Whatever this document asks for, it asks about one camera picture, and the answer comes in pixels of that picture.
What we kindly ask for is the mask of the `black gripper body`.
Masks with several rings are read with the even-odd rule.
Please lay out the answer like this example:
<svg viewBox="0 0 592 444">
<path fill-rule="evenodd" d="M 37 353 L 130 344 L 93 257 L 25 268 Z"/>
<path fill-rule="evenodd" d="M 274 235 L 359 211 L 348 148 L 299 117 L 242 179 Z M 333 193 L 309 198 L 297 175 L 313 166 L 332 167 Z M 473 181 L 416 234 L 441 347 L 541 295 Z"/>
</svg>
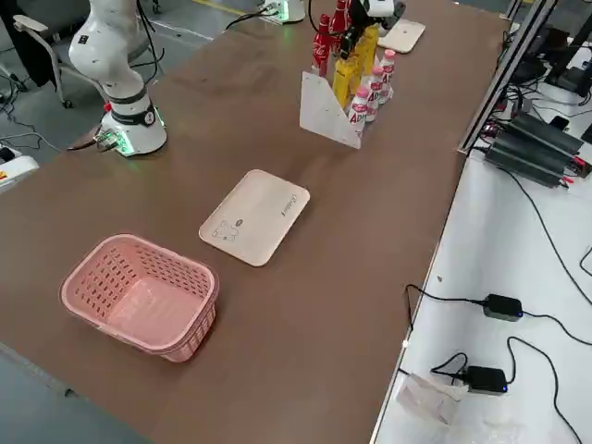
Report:
<svg viewBox="0 0 592 444">
<path fill-rule="evenodd" d="M 350 1 L 348 14 L 351 28 L 364 29 L 371 23 L 366 9 L 368 6 L 369 3 L 364 0 Z"/>
</svg>

